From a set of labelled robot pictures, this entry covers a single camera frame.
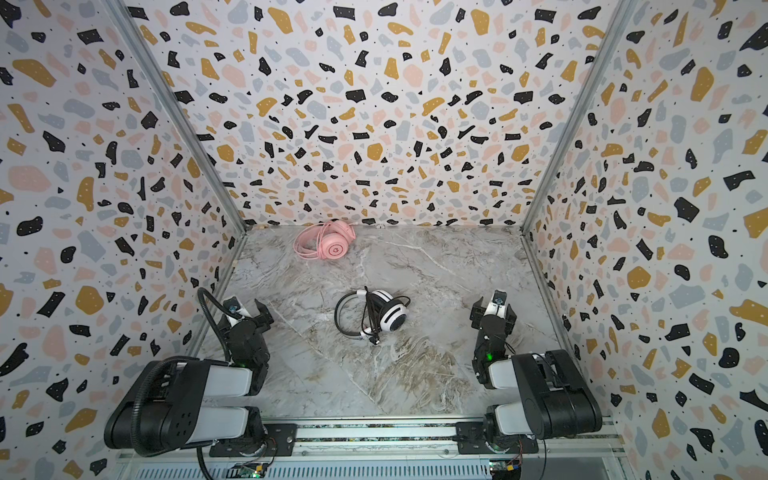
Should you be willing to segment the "white black headphones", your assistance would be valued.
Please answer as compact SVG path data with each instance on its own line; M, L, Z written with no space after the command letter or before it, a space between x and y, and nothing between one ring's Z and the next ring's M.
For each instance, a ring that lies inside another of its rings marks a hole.
M351 300L364 301L364 309L357 333L344 329L341 324L341 311ZM346 338L367 340L373 345L380 344L382 332L394 332L407 320L411 298L407 295L392 295L385 290L354 290L343 295L334 308L334 325Z

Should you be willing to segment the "pink headphones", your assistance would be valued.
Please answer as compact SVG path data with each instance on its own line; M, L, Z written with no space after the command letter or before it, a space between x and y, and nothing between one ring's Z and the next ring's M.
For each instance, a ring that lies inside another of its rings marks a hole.
M344 221L330 221L304 229L293 243L294 252L307 260L343 258L356 240L354 228Z

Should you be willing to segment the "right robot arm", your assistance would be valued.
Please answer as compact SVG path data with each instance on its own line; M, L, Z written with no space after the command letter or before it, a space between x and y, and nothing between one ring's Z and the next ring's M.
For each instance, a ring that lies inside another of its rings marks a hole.
M513 390L514 401L487 408L479 438L494 452L521 447L528 440L575 437L603 427L597 400L563 350L514 353L508 342L517 316L507 294L497 290L489 302L471 307L477 331L471 365L476 380L488 390Z

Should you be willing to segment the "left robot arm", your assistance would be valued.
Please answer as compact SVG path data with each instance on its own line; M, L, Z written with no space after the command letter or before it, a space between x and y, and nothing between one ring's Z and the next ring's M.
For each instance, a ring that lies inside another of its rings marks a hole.
M110 449L154 457L181 449L220 446L219 453L251 456L266 448L259 409L215 406L215 400L256 396L268 373L264 333L274 319L257 301L250 316L235 297L216 325L229 359L174 356L153 361L119 402L104 427Z

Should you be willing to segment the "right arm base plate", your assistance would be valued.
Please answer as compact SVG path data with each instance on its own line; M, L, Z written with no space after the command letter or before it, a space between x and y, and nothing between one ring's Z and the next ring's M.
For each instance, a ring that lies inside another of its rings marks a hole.
M458 452L471 454L535 454L539 452L536 440L530 434L502 434L487 422L458 422L455 424Z

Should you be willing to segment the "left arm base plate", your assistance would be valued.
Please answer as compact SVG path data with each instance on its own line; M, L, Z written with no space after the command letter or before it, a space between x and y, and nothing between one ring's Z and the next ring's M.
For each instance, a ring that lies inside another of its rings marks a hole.
M210 447L209 456L237 459L290 457L297 431L295 423L267 423L257 427L253 434L217 442Z

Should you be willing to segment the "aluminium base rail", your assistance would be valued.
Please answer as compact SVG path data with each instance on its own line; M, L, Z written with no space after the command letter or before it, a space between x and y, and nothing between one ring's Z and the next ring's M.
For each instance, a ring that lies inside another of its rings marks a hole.
M612 420L572 438L486 441L478 417L269 419L246 457L218 444L154 458L124 451L114 479L631 479Z

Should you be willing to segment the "right corner aluminium post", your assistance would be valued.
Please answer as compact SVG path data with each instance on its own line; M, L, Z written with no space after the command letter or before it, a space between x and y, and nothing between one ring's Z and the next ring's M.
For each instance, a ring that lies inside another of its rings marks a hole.
M599 86L600 80L610 59L612 58L613 50L619 41L620 34L626 28L636 5L637 2L635 0L621 0L616 4L616 9L607 25L605 37L596 52L592 67L586 76L573 109L565 123L565 128L554 150L552 160L541 175L538 189L521 227L523 238L527 238L528 234L533 230L536 216L542 210L545 203L547 191L555 182L555 175L565 160L565 156L575 138L582 118L590 108L591 99Z

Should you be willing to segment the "corner aluminium post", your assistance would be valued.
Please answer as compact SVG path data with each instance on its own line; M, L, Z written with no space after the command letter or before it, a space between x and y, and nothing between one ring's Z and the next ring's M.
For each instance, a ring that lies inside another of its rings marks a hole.
M528 234L533 230L536 216L542 210L545 203L547 191L555 182L555 175L565 160L565 156L575 138L582 118L590 108L591 99L599 86L600 80L610 59L612 58L613 50L619 41L620 34L626 28L636 5L637 2L635 0L621 0L616 4L616 9L607 25L605 37L596 52L592 67L586 76L573 109L565 123L565 128L554 150L552 160L541 175L538 189L521 227L523 238L527 238Z
M146 45L140 30L135 25L124 1L103 1L105 10L115 25L118 33L125 40L138 65L145 76L163 109L169 115L185 145L190 148L192 156L204 174L209 186L221 203L222 210L230 217L239 236L247 233L247 225L239 216L238 210L231 197L225 190L214 165L211 163L201 141L182 111L172 88L165 81L161 69L155 61L151 50Z

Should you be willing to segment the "left corner aluminium post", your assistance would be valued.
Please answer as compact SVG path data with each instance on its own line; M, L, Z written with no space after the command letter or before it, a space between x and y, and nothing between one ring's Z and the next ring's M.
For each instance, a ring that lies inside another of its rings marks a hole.
M105 10L115 25L118 33L125 40L138 65L145 76L163 109L169 115L185 145L190 148L192 156L204 174L209 186L221 203L222 210L230 217L239 236L247 233L247 225L239 216L238 210L231 197L225 190L214 165L211 163L201 141L182 111L172 88L165 81L161 69L155 61L151 50L146 45L140 30L135 25L124 1L103 1Z

